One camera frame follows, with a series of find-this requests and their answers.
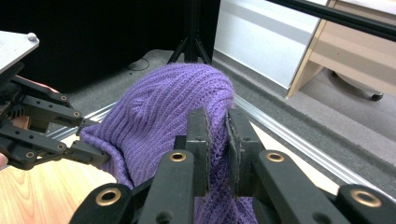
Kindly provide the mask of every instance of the black plastic part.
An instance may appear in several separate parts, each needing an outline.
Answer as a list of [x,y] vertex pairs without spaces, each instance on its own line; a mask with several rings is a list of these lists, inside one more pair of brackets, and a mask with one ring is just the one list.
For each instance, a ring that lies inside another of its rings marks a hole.
[[12,78],[11,82],[20,85],[23,89],[23,94],[25,95],[30,95],[35,98],[40,98],[44,101],[72,108],[65,94],[55,92],[48,87],[37,85],[34,82],[26,80],[22,77],[14,77]]
[[22,102],[26,116],[42,122],[51,122],[67,127],[76,127],[82,122],[81,113],[73,108],[57,105],[33,96],[26,96]]
[[173,149],[186,149],[186,135],[177,135],[175,138],[174,148]]
[[0,91],[6,88],[9,81],[15,77],[24,67],[21,62],[14,63],[6,71],[0,74]]
[[353,223],[395,223],[396,203],[361,185],[341,186],[335,204]]
[[260,202],[253,198],[253,211],[256,215],[257,221],[260,224],[278,224],[281,223],[280,217],[273,207]]
[[[119,190],[120,198],[110,205],[99,205],[96,198],[104,190],[109,189],[108,195],[104,195],[104,200],[111,200],[111,191]],[[121,222],[120,211],[123,210],[125,204],[130,200],[131,190],[122,184],[105,184],[97,189],[94,189],[78,207],[73,217],[70,220],[71,224],[80,223],[125,223]]]
[[205,196],[209,190],[210,139],[205,111],[190,112],[187,121],[186,150],[195,158],[194,196]]
[[64,158],[93,166],[100,166],[109,160],[108,154],[84,142],[75,141],[64,153]]
[[253,195],[252,158],[265,150],[248,118],[238,109],[229,109],[226,119],[229,135],[231,189],[235,196]]
[[[185,155],[184,160],[179,157],[181,155]],[[186,150],[165,153],[138,223],[192,223],[193,173],[192,153]]]
[[86,127],[89,127],[89,126],[95,125],[95,124],[99,124],[99,122],[93,121],[91,119],[83,119],[82,122],[78,126],[76,136],[79,136],[79,134],[81,133],[81,130],[83,128],[86,128]]
[[349,223],[287,154],[266,150],[253,160],[255,173],[283,223]]

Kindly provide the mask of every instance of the metal bolt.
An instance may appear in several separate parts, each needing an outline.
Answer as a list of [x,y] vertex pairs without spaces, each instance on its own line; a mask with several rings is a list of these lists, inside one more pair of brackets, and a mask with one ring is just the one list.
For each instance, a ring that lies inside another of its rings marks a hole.
[[30,41],[37,41],[37,36],[34,33],[27,34],[27,39]]

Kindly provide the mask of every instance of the bolt hole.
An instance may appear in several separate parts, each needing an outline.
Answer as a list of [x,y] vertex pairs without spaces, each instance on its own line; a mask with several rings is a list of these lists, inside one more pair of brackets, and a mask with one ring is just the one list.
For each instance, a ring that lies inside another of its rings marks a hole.
[[186,160],[186,154],[179,153],[179,152],[173,153],[170,156],[170,159],[171,159],[171,161],[184,161],[184,160]]
[[353,189],[351,191],[351,196],[358,203],[364,204],[369,207],[379,207],[382,205],[379,198],[377,198],[374,194],[362,189]]
[[282,155],[277,154],[275,152],[268,153],[267,159],[270,161],[276,161],[276,162],[281,162],[281,161],[285,160],[285,158]]
[[102,196],[102,200],[112,200],[114,197],[116,197],[114,192],[108,192]]
[[171,223],[172,215],[169,212],[161,212],[155,220],[158,224],[168,224]]
[[119,189],[104,189],[96,196],[96,203],[100,206],[109,206],[116,203],[120,197],[121,191]]
[[332,221],[330,220],[329,217],[327,217],[324,214],[321,213],[314,213],[313,219],[318,223],[318,224],[331,224]]

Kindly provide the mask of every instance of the purple sweater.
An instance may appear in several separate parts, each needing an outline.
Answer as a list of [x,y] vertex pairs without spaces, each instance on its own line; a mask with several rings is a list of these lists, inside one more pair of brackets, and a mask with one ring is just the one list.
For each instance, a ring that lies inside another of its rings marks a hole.
[[233,106],[230,80],[211,66],[173,63],[140,79],[81,139],[111,160],[101,169],[134,188],[155,175],[176,135],[187,133],[187,115],[203,107],[209,120],[210,192],[195,199],[195,223],[257,223],[251,198],[233,198],[225,144],[225,115]]

